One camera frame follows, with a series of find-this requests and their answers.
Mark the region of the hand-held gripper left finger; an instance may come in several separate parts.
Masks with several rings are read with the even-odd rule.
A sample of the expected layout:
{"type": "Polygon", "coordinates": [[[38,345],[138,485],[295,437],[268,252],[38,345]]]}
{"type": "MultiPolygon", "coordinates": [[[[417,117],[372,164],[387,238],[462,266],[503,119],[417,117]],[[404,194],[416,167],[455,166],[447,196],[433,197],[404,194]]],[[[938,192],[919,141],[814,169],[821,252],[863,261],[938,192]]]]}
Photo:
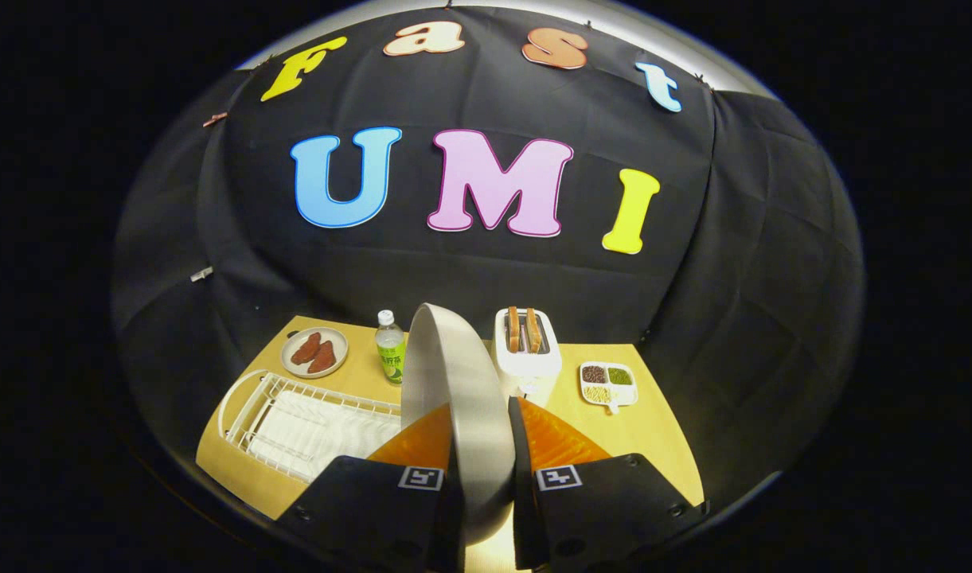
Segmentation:
{"type": "Polygon", "coordinates": [[[365,459],[336,457],[279,526],[333,572],[460,572],[463,494],[449,405],[365,459]]]}

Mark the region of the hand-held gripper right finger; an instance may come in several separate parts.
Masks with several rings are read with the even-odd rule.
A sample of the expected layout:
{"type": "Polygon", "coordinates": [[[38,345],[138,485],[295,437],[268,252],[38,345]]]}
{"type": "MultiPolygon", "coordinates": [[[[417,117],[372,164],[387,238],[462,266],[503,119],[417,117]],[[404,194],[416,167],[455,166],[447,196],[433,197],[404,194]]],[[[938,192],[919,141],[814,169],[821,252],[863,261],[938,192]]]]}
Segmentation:
{"type": "Polygon", "coordinates": [[[533,470],[527,413],[509,400],[515,445],[513,551],[533,572],[639,572],[707,522],[640,453],[533,470]]]}

